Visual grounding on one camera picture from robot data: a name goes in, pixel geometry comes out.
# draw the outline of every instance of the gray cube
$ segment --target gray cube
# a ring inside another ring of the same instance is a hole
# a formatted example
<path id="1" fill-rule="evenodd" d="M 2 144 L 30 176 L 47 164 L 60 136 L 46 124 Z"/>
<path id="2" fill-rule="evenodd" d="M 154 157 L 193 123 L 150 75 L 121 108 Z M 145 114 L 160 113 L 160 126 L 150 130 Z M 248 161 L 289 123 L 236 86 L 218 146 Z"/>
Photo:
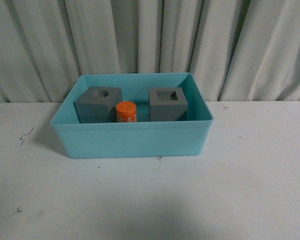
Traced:
<path id="1" fill-rule="evenodd" d="M 185 121 L 188 102 L 181 87 L 149 89 L 149 116 L 151 122 Z"/>
<path id="2" fill-rule="evenodd" d="M 91 86 L 75 102 L 81 124 L 117 122 L 116 105 L 122 102 L 121 88 Z"/>

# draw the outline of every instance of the white table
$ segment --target white table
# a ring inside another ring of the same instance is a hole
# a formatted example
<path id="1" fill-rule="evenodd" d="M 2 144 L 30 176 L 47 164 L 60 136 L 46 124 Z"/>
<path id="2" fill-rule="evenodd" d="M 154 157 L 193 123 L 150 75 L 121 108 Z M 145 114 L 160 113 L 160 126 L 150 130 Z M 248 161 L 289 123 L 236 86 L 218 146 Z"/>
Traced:
<path id="1" fill-rule="evenodd" d="M 68 158 L 59 105 L 0 103 L 0 240 L 300 240 L 300 102 L 208 102 L 202 154 L 161 160 Z"/>

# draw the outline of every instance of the orange lid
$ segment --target orange lid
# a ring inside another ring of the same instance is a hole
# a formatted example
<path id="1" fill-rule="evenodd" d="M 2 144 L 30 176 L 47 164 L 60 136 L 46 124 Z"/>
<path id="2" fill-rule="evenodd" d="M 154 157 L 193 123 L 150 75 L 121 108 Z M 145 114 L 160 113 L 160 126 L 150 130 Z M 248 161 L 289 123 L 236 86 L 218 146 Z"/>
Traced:
<path id="1" fill-rule="evenodd" d="M 137 106 L 132 101 L 122 101 L 116 105 L 116 110 L 121 114 L 131 114 L 136 112 Z"/>

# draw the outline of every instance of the light blue plastic bin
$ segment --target light blue plastic bin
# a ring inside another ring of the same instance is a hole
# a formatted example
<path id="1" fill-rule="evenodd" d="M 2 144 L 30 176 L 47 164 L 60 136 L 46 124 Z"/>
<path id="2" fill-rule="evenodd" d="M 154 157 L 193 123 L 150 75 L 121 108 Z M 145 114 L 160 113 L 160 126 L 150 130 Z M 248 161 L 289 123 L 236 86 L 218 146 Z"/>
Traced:
<path id="1" fill-rule="evenodd" d="M 138 122 L 79 123 L 74 101 L 91 86 L 117 87 L 137 105 Z M 186 121 L 149 122 L 149 88 L 181 87 Z M 51 125 L 72 159 L 198 155 L 213 116 L 190 73 L 82 75 Z"/>

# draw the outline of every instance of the orange cylinder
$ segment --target orange cylinder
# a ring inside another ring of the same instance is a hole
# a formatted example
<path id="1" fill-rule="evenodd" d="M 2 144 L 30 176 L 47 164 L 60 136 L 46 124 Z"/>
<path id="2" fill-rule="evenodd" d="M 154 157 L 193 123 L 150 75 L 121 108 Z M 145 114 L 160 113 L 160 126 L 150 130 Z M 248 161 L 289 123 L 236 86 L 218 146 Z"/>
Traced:
<path id="1" fill-rule="evenodd" d="M 116 105 L 118 123 L 133 123 L 137 121 L 137 105 L 132 101 L 122 101 Z"/>

